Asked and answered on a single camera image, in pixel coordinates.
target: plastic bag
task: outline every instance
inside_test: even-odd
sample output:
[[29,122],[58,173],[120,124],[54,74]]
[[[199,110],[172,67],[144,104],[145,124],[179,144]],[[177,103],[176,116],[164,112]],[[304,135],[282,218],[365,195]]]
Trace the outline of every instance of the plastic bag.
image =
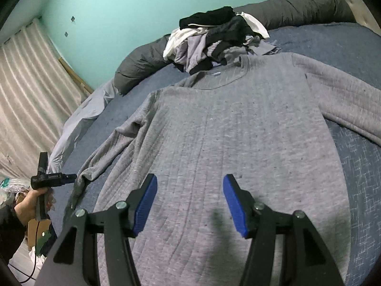
[[0,191],[6,193],[18,193],[20,191],[29,190],[30,180],[29,179],[9,179],[6,178],[0,183]]
[[10,198],[10,193],[6,193],[5,191],[0,190],[0,209],[9,204]]

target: blue bedsheet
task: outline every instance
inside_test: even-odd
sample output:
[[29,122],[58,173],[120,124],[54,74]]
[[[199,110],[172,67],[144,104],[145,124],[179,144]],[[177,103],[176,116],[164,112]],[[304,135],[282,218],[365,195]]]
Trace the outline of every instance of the blue bedsheet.
[[[368,28],[333,23],[284,27],[270,31],[270,36],[270,42],[275,42],[283,52],[314,58],[381,89],[381,37]],[[87,157],[141,105],[149,92],[172,85],[186,76],[170,65],[142,81],[126,96],[117,96],[90,127],[62,171],[77,173]],[[346,285],[357,286],[381,252],[381,148],[347,128],[329,120],[326,122],[342,162],[351,210],[351,259]],[[93,211],[117,159],[87,187],[78,207]],[[56,211],[50,216],[58,234],[62,230],[63,211],[71,190],[72,185],[55,188]]]

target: blue gripper pad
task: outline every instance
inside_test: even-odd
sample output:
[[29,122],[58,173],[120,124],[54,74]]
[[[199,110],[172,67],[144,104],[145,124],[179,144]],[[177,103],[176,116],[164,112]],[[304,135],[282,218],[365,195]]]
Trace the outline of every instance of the blue gripper pad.
[[242,199],[240,199],[242,190],[239,188],[238,183],[232,174],[225,175],[222,181],[222,188],[236,230],[245,238],[249,231],[246,224],[247,212],[245,212],[244,203],[242,203]]
[[157,177],[153,174],[149,174],[142,187],[138,190],[141,191],[140,201],[135,208],[134,226],[132,229],[132,232],[136,236],[144,229],[154,202],[157,193]]

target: teal wall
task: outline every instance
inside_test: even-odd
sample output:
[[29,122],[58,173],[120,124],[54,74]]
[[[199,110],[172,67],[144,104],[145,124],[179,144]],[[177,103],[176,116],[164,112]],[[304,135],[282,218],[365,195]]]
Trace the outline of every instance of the teal wall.
[[96,88],[113,77],[129,52],[170,33],[180,18],[225,5],[261,1],[48,0],[42,22],[65,60]]

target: cable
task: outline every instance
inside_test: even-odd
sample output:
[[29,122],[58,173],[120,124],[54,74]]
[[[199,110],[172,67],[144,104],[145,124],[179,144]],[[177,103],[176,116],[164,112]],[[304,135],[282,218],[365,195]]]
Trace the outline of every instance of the cable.
[[24,275],[26,275],[26,276],[28,276],[29,277],[29,275],[28,274],[26,274],[26,273],[24,273],[24,272],[22,272],[21,270],[19,270],[19,269],[17,269],[14,265],[12,265],[12,264],[9,264],[12,268],[14,268],[15,270],[17,270],[18,272],[20,272],[20,273],[22,273],[22,274],[24,274]]
[[33,274],[34,274],[34,271],[36,270],[36,263],[37,263],[37,251],[36,251],[36,247],[37,247],[37,233],[38,233],[38,231],[39,231],[39,225],[40,225],[40,222],[38,222],[38,224],[37,224],[37,229],[36,229],[36,241],[35,241],[35,243],[34,243],[34,267],[33,267],[33,271],[32,271],[32,274],[31,274],[30,276],[28,276],[28,275],[25,274],[26,276],[28,276],[28,278],[27,278],[25,281],[20,282],[21,284],[24,284],[24,283],[26,283],[27,281],[29,281],[29,280],[32,278]]

